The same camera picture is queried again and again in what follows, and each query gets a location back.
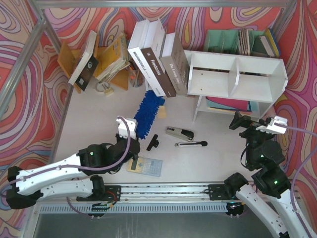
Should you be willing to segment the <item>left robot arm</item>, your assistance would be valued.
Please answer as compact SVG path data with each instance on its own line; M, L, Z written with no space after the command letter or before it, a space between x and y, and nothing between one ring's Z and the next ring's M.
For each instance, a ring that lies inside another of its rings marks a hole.
M56 163L23 170L8 169L11 186L5 200L11 209L24 209L38 201L57 197L82 197L85 201L101 201L106 190L101 175L114 174L140 152L138 138L117 137L116 144L92 144Z

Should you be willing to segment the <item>black binder clip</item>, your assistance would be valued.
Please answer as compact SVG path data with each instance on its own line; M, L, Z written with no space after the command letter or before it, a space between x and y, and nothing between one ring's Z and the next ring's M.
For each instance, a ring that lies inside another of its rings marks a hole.
M154 148L157 148L159 145L159 141L158 141L158 135L157 134L154 134L154 136L152 137L151 141L149 142L146 150L147 151L151 151L151 149L154 147Z

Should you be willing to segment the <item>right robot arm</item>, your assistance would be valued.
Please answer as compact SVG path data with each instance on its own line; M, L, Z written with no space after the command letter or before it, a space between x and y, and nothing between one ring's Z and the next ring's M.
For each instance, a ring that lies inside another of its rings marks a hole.
M275 238L315 238L316 232L295 200L295 181L290 181L280 167L285 161L281 146L273 140L275 135L289 129L287 119L275 116L253 121L250 116L235 112L229 129L239 127L245 129L239 133L246 139L241 155L246 159L243 167L255 171L252 175L254 184L272 205L268 206L240 173L234 173L224 181L226 196L244 202Z

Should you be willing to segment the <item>blue microfiber duster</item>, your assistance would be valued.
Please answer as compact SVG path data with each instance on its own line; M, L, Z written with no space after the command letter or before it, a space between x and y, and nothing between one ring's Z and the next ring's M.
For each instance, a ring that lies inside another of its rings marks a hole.
M137 121L136 133L140 139L145 139L154 123L159 107L163 106L163 96L156 96L153 90L145 93L133 119Z

